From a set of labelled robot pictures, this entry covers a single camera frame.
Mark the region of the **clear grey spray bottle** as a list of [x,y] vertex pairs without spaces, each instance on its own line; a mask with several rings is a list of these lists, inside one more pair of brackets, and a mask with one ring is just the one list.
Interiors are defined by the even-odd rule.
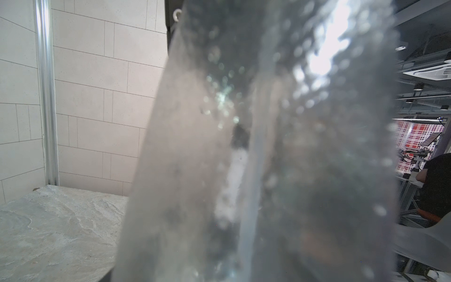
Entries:
[[388,282],[391,1],[185,1],[114,282]]

